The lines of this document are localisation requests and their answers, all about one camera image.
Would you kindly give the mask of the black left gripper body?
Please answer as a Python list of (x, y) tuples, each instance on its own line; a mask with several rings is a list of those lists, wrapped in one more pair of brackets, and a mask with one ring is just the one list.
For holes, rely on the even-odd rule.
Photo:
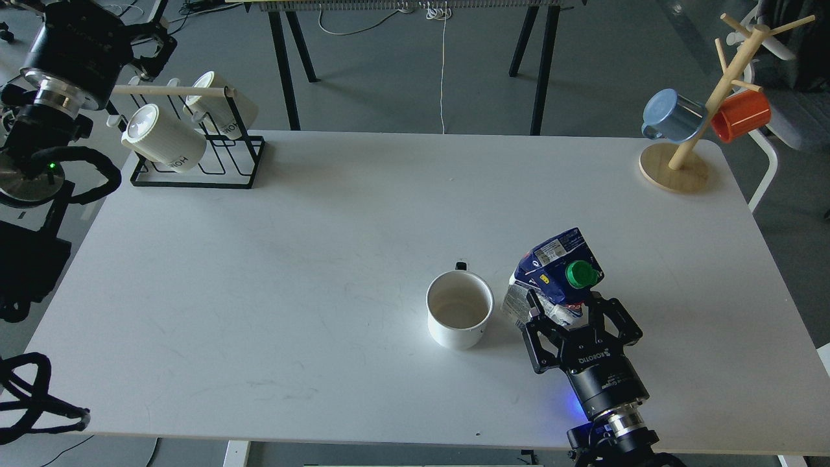
[(83, 107), (101, 110), (130, 62), (125, 24), (97, 3), (48, 3), (43, 25), (25, 58), (27, 82), (50, 78), (80, 89)]

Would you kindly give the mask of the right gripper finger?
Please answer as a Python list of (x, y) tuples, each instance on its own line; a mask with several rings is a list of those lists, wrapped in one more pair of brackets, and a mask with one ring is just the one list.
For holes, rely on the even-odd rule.
[(640, 326), (617, 298), (592, 292), (589, 308), (589, 351), (587, 363), (599, 364), (626, 358), (625, 349), (643, 336)]
[(562, 369), (561, 349), (555, 342), (561, 337), (558, 325), (545, 314), (536, 290), (528, 290), (525, 298), (530, 310), (528, 321), (522, 328), (522, 336), (534, 373), (543, 374), (554, 368)]

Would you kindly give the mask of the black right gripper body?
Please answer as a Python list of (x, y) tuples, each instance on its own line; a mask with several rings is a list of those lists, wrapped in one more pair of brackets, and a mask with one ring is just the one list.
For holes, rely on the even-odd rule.
[(558, 326), (560, 369), (567, 376), (586, 418), (595, 422), (608, 411), (640, 404), (650, 395), (625, 355), (626, 346), (639, 341), (626, 332), (620, 336), (593, 326), (568, 329)]

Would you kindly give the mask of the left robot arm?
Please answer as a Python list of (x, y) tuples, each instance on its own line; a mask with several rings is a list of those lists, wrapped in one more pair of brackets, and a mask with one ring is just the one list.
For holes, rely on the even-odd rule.
[(154, 80), (177, 41), (157, 1), (144, 23), (126, 24), (95, 1), (17, 1), (42, 20), (20, 74), (30, 88), (2, 87), (12, 124), (2, 144), (2, 204), (48, 205), (39, 230), (2, 222), (2, 320), (24, 321), (56, 287), (71, 243), (58, 231), (69, 205), (89, 204), (121, 185), (121, 171), (93, 148), (77, 145), (93, 128), (83, 110), (115, 115), (112, 93), (131, 66)]

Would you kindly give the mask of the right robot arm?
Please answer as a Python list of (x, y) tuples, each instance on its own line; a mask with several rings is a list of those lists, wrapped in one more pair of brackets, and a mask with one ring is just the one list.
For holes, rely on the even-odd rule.
[(573, 464), (682, 466), (675, 455), (652, 449), (658, 434), (639, 413), (649, 393), (624, 352), (643, 332), (620, 301), (593, 293), (589, 322), (573, 330), (545, 314), (537, 292), (528, 291), (527, 302), (530, 317), (521, 331), (534, 372), (561, 370), (587, 418), (568, 431)]

